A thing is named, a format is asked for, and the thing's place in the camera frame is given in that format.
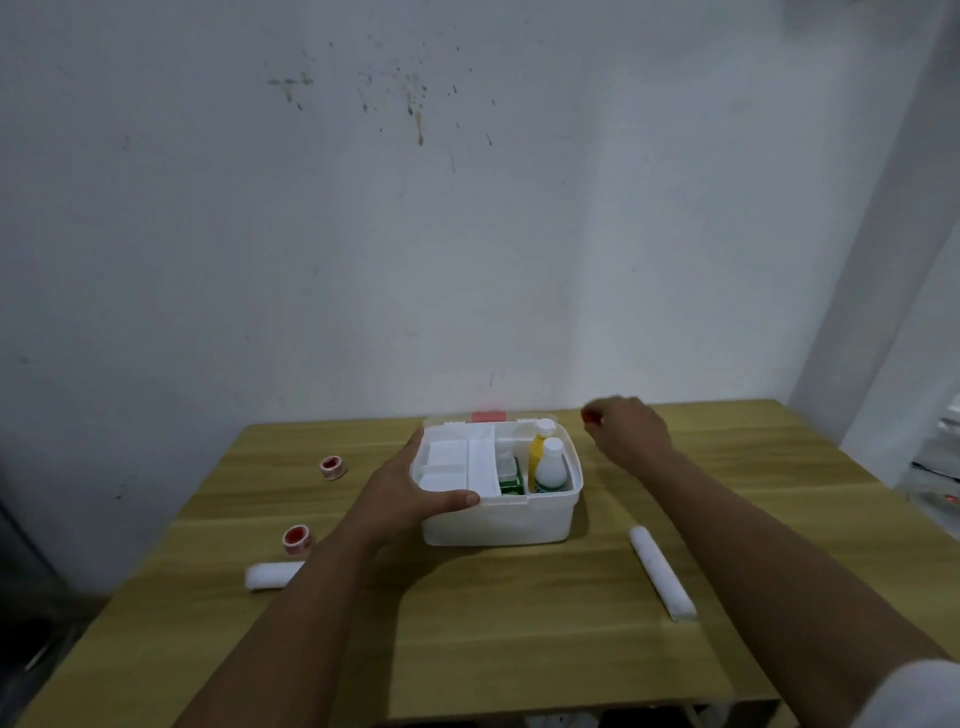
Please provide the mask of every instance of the wooden table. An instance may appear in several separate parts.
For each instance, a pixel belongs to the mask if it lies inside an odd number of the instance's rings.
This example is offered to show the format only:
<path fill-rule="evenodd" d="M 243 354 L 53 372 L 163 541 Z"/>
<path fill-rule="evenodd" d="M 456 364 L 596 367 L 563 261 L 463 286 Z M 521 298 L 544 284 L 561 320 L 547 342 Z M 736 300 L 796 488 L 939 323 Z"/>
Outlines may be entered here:
<path fill-rule="evenodd" d="M 960 545 L 782 405 L 657 407 L 678 447 L 866 579 L 960 655 Z M 586 482 L 570 538 L 381 554 L 351 633 L 334 722 L 776 696 L 677 532 L 579 426 Z M 244 569 L 323 534 L 417 420 L 256 425 L 233 444 L 19 724 L 166 728 L 271 595 Z M 345 457 L 321 480 L 317 463 Z M 643 523 L 701 620 L 670 621 L 627 541 Z"/>

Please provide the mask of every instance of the white bottle cap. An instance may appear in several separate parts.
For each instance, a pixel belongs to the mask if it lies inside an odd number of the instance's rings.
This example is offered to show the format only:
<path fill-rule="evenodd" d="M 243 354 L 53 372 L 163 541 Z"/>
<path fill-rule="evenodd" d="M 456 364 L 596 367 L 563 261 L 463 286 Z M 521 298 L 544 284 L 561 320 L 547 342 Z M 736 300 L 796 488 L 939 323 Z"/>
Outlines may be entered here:
<path fill-rule="evenodd" d="M 564 441 L 559 437 L 548 437 L 543 441 L 543 454 L 544 455 L 563 455 L 564 454 Z"/>
<path fill-rule="evenodd" d="M 549 437 L 557 429 L 557 423 L 553 420 L 547 420 L 543 418 L 542 420 L 537 420 L 537 434 L 542 435 L 543 437 Z"/>

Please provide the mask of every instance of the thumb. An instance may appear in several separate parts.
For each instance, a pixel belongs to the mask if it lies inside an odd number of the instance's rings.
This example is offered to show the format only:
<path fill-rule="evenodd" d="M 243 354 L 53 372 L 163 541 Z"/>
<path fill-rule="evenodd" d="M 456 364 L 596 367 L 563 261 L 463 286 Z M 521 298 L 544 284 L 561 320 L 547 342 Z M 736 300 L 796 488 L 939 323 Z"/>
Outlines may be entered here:
<path fill-rule="evenodd" d="M 603 432 L 603 426 L 597 423 L 584 423 L 584 429 L 587 431 L 587 435 L 593 438 L 593 442 L 597 442 L 600 433 Z"/>
<path fill-rule="evenodd" d="M 433 493 L 421 491 L 423 517 L 439 516 L 441 513 L 453 513 L 472 508 L 480 502 L 480 496 L 473 491 L 442 491 Z"/>

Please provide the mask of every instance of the finger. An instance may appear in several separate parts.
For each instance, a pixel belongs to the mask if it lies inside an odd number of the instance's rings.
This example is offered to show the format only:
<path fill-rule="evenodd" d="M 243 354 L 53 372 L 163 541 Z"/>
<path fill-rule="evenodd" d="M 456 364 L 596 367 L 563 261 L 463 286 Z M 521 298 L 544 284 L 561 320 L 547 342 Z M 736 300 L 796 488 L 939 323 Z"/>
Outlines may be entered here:
<path fill-rule="evenodd" d="M 402 465 L 405 465 L 408 469 L 413 465 L 414 458 L 417 457 L 417 450 L 420 449 L 420 441 L 423 440 L 423 427 L 418 427 L 414 430 L 414 433 L 410 436 L 410 439 L 407 440 L 407 444 L 400 448 L 399 452 L 394 455 L 393 459 Z"/>
<path fill-rule="evenodd" d="M 603 423 L 603 416 L 598 412 L 587 409 L 584 407 L 580 410 L 580 419 L 584 421 L 584 426 L 593 423 L 595 425 L 601 425 Z"/>
<path fill-rule="evenodd" d="M 587 435 L 593 438 L 594 442 L 600 437 L 600 425 L 597 423 L 584 423 L 584 429 L 587 431 Z"/>
<path fill-rule="evenodd" d="M 439 516 L 441 513 L 453 513 L 472 508 L 480 502 L 480 496 L 473 491 L 441 491 L 433 493 L 420 491 L 423 501 L 423 517 Z"/>
<path fill-rule="evenodd" d="M 601 397 L 599 400 L 591 400 L 584 405 L 583 412 L 587 412 L 590 415 L 594 415 L 603 419 L 603 416 L 606 412 L 610 411 L 610 405 L 615 401 L 621 399 L 620 397 Z"/>

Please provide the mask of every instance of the yellow bottle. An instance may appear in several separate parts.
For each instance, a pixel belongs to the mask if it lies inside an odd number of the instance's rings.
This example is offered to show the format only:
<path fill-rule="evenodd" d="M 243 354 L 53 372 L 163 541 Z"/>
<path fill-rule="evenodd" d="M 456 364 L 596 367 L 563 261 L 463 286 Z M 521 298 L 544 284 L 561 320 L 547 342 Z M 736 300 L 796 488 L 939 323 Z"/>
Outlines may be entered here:
<path fill-rule="evenodd" d="M 537 420 L 537 435 L 530 443 L 530 462 L 527 465 L 527 490 L 535 493 L 537 490 L 537 465 L 543 457 L 543 441 L 553 437 L 557 431 L 557 423 L 553 420 Z"/>

